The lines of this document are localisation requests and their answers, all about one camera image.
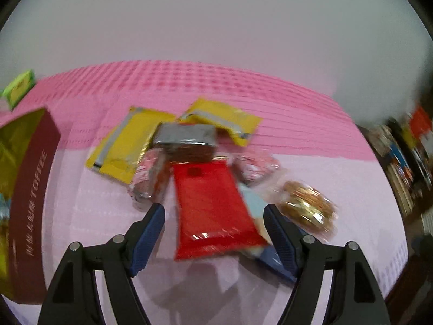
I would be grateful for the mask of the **clear nut brittle packet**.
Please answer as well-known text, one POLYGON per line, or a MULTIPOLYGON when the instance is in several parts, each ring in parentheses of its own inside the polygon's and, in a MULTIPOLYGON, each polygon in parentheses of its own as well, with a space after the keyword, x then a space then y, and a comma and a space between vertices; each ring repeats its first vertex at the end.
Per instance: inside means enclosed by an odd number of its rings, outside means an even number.
POLYGON ((334 203, 302 182, 286 181, 279 192, 277 207, 309 233, 327 235, 334 229, 337 217, 334 203))

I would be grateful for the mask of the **blue cracker packet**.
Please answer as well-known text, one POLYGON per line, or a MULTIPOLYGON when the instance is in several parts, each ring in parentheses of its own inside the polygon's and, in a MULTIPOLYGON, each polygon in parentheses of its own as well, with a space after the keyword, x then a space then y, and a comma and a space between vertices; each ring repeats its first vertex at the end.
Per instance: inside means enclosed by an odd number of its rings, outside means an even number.
POLYGON ((263 213, 267 202, 265 202, 255 191, 243 183, 237 183, 237 188, 243 198, 245 206, 252 217, 256 229, 267 242, 266 246, 249 247, 242 250, 241 253, 249 259, 258 261, 288 282, 295 283, 296 277, 290 271, 284 268, 276 249, 272 245, 269 234, 266 232, 263 213))

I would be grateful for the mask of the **brown clear candy packet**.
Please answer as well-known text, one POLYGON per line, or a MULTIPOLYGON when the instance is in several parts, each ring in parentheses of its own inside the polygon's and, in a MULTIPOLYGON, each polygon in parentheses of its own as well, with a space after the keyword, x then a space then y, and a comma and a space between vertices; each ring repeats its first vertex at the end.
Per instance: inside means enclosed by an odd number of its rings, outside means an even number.
POLYGON ((147 151, 136 168, 129 194, 137 210, 147 210, 153 203, 163 203, 170 179, 170 161, 161 148, 147 151))

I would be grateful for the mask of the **red snack packet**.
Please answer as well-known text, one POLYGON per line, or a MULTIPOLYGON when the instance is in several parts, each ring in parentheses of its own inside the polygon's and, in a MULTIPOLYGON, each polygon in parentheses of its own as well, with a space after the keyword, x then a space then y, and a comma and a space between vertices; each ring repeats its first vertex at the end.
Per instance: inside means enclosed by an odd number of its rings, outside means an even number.
POLYGON ((178 261, 265 246, 226 160, 172 165, 178 261))

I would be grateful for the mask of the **pink white candy packet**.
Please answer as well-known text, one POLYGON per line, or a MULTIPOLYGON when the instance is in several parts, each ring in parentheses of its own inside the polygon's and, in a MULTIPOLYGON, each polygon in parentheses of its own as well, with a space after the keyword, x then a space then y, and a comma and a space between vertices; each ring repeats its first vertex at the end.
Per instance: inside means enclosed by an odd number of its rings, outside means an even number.
POLYGON ((239 180, 246 185, 258 183, 268 178, 279 168, 279 160, 263 150, 245 151, 233 157, 234 172, 239 180))

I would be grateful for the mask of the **silver brown snack packet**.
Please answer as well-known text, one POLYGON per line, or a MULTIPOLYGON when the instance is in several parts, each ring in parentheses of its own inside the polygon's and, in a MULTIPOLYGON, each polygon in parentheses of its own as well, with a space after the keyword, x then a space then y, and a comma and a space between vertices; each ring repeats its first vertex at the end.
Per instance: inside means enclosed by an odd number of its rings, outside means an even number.
POLYGON ((217 129, 208 124, 165 122, 159 125, 152 144, 174 162, 208 162, 217 150, 217 129))

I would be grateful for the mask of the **long yellow snack packet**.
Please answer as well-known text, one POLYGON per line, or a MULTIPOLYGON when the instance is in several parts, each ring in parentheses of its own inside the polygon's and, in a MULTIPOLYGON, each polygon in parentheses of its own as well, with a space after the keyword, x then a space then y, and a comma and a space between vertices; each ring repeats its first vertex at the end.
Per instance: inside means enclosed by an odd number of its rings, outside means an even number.
POLYGON ((159 125, 175 120, 176 116, 169 112, 132 106, 92 152, 85 167, 128 185, 159 125))

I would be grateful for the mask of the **dark wooden side cabinet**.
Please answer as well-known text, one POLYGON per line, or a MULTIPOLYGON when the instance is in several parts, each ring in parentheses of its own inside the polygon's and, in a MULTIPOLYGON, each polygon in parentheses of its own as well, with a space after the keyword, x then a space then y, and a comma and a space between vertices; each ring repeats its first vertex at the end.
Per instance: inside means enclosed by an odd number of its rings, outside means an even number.
POLYGON ((432 171, 422 151, 410 147, 391 119, 375 128, 358 127, 382 167, 399 207, 409 258, 385 299, 392 324, 432 314, 432 171))

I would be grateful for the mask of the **red toffee tin box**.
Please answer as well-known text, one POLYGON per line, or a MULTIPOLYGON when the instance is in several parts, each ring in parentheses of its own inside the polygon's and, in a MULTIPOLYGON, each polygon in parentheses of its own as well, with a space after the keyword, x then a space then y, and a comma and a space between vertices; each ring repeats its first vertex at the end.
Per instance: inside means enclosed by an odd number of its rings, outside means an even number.
POLYGON ((42 216, 59 142, 45 108, 1 127, 1 295, 19 304, 40 304, 46 294, 42 216))

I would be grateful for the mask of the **red paper bag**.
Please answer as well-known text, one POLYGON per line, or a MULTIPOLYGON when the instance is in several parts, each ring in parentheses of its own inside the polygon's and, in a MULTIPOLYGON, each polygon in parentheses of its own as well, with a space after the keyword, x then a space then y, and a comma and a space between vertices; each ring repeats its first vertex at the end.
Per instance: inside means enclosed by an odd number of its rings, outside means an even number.
POLYGON ((418 106, 412 113, 409 129, 416 140, 432 130, 432 118, 422 106, 418 106))

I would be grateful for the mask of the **pink checkered tablecloth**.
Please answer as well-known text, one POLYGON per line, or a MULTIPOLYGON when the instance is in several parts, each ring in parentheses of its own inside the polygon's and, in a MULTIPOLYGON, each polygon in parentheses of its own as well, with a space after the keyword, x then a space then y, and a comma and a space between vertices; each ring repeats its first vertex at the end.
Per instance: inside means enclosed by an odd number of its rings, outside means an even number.
MULTIPOLYGON (((93 148, 132 106, 181 115, 198 98, 261 118, 250 147, 274 154, 291 180, 337 206, 331 243, 356 241, 388 295, 408 259, 393 192, 371 148, 332 98, 248 70, 168 60, 112 62, 42 78, 1 122, 48 108, 61 132, 44 218, 44 269, 51 277, 72 241, 106 242, 141 213, 120 184, 88 170, 93 148)), ((234 253, 174 260, 177 211, 165 197, 160 244, 134 279, 153 324, 276 324, 291 293, 275 274, 234 253)))

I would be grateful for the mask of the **small yellow snack packet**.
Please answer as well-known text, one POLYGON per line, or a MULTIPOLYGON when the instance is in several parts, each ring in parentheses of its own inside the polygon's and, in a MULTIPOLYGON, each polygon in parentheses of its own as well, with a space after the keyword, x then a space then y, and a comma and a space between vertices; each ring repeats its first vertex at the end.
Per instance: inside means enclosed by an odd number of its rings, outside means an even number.
POLYGON ((214 125, 228 133, 235 145, 246 147, 255 134, 261 118, 216 100, 199 97, 178 118, 182 123, 214 125))

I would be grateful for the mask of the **green tissue box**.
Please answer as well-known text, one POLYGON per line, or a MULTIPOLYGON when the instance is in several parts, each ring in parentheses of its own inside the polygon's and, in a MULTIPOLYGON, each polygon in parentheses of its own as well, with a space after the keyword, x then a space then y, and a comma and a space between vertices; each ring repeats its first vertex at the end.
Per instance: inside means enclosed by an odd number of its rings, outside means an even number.
POLYGON ((33 69, 26 70, 1 90, 1 111, 11 111, 36 84, 33 69))

